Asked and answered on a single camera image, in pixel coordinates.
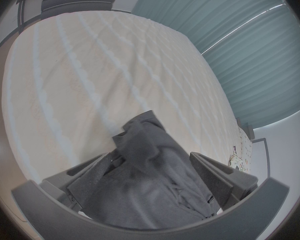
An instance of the pillow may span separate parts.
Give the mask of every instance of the pillow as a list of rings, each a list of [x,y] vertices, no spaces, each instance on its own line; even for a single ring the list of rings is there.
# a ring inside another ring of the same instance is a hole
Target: pillow
[[[243,161],[237,156],[236,146],[233,146],[233,154],[230,156],[228,166],[242,171]]]
[[[251,172],[251,154],[252,154],[252,142],[241,128],[240,131],[240,138],[241,138],[241,160],[242,164],[242,171],[245,173]]]

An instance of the gray garment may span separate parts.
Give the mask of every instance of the gray garment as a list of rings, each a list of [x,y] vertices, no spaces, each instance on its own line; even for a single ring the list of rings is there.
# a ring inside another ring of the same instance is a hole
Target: gray garment
[[[92,219],[133,229],[165,229],[199,222],[219,205],[192,167],[188,154],[152,111],[140,114],[114,136],[111,165],[100,177],[93,166],[68,189]],[[86,187],[84,194],[78,194]]]

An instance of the mattress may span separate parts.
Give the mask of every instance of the mattress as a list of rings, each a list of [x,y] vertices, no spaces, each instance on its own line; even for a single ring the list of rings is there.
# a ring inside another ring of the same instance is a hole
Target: mattress
[[[2,112],[20,169],[37,183],[100,153],[153,110],[184,150],[228,164],[240,133],[211,68],[183,34],[115,11],[27,28],[5,64]]]

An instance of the curtain fold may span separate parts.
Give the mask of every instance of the curtain fold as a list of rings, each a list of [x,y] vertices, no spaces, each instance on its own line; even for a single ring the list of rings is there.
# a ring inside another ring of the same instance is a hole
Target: curtain fold
[[[243,125],[300,110],[300,24],[284,0],[138,0],[132,13],[190,39]]]

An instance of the bed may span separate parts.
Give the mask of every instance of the bed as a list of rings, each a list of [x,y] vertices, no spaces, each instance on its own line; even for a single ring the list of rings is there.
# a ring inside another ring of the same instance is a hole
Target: bed
[[[5,64],[2,112],[27,179],[114,149],[130,118],[153,110],[189,154],[224,164],[241,137],[215,74],[183,34],[117,11],[44,19],[24,30]]]

